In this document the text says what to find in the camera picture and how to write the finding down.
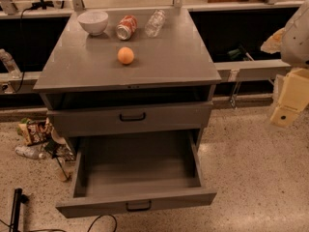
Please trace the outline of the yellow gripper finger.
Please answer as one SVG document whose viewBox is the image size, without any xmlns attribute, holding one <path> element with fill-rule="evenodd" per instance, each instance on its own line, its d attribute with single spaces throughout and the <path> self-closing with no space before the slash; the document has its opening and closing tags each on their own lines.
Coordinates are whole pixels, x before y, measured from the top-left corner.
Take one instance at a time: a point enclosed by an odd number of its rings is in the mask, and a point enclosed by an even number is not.
<svg viewBox="0 0 309 232">
<path fill-rule="evenodd" d="M 281 28 L 273 33 L 263 44 L 261 45 L 262 52 L 273 54 L 281 51 L 282 36 L 285 29 Z"/>
<path fill-rule="evenodd" d="M 309 70 L 293 69 L 283 77 L 283 85 L 270 122 L 285 128 L 291 125 L 309 104 Z"/>
</svg>

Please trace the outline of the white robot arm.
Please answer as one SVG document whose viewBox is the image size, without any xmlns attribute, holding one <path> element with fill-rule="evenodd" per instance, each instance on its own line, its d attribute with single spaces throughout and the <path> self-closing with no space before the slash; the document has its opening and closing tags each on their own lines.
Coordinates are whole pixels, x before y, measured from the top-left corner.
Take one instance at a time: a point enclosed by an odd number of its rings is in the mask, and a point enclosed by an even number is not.
<svg viewBox="0 0 309 232">
<path fill-rule="evenodd" d="M 266 53 L 281 54 L 292 69 L 283 77 L 283 85 L 270 122 L 289 126 L 309 104 L 309 0 L 305 0 L 285 27 L 277 30 L 261 46 Z"/>
</svg>

